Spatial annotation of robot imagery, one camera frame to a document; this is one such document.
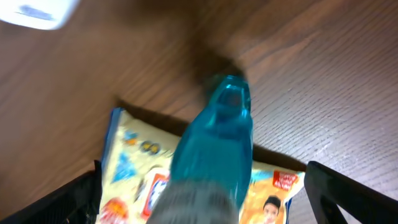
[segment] translucent blue plastic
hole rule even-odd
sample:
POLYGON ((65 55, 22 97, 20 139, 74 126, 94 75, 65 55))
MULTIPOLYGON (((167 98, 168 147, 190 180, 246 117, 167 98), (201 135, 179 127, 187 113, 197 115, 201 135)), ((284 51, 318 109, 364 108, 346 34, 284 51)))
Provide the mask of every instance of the translucent blue plastic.
POLYGON ((215 182, 240 208, 251 178, 250 104, 248 84, 227 76, 184 132, 173 157, 171 181, 215 182))

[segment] white plastic object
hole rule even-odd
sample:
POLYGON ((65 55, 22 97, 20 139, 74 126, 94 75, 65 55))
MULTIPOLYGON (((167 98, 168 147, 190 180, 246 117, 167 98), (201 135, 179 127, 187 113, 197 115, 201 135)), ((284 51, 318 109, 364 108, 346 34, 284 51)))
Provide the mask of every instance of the white plastic object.
POLYGON ((79 0, 0 0, 0 20, 35 29, 59 29, 79 0))

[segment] colorful package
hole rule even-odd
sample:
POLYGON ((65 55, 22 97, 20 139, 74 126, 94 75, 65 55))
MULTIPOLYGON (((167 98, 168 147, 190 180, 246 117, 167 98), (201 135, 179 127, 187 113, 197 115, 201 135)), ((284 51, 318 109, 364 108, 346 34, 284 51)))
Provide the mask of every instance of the colorful package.
MULTIPOLYGON (((134 119, 111 117, 103 156, 103 195, 97 224, 145 223, 167 185, 179 137, 134 119)), ((239 223, 286 223, 304 173, 255 162, 239 223)))

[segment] blue plastic bottle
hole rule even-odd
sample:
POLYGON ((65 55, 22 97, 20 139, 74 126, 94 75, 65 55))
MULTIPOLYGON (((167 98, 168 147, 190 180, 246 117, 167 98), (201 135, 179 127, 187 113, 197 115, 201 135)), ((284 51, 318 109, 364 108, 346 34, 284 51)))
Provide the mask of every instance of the blue plastic bottle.
POLYGON ((250 107, 248 84, 227 76, 184 132, 172 161, 171 181, 215 182, 240 208, 252 167, 250 107))
POLYGON ((148 224, 238 223, 252 167, 248 84, 227 76, 185 130, 148 224))

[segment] brown wooden surface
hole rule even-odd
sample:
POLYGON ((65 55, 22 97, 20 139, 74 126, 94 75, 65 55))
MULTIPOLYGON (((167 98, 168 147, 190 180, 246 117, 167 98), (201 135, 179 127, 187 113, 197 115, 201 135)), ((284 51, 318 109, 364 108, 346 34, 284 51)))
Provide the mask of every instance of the brown wooden surface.
MULTIPOLYGON (((117 99, 191 121, 224 57, 256 144, 397 199, 397 24, 396 0, 82 0, 60 30, 1 22, 0 218, 91 168, 117 99)), ((290 221, 311 213, 301 191, 290 221)))

